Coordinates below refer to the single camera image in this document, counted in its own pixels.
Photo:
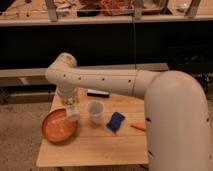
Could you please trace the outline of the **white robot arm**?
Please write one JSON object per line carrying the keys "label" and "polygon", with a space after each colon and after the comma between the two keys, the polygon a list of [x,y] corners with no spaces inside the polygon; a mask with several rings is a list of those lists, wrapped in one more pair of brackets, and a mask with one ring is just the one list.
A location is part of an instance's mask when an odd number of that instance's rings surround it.
{"label": "white robot arm", "polygon": [[60,54],[45,77],[64,100],[78,87],[144,101],[149,171],[213,171],[210,116],[202,86],[181,71],[81,69]]}

